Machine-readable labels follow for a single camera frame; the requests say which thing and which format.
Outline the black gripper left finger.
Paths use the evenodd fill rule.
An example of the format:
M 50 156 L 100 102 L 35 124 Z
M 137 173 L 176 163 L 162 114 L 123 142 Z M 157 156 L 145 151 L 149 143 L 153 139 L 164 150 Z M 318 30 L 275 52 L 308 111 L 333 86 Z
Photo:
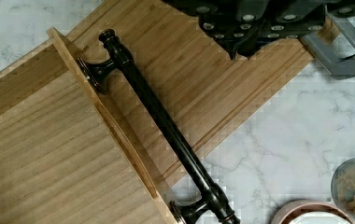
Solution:
M 260 48 L 259 23 L 243 21 L 238 14 L 240 0 L 163 0 L 178 11 L 198 19 L 201 30 L 229 55 L 250 58 Z

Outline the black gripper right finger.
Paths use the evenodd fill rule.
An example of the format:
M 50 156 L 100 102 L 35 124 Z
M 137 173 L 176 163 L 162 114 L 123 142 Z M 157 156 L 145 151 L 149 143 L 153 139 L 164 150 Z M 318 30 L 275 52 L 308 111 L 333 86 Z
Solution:
M 321 30 L 326 13 L 355 16 L 355 0 L 238 0 L 236 17 L 244 36 L 236 52 L 250 57 L 279 38 L 299 38 Z

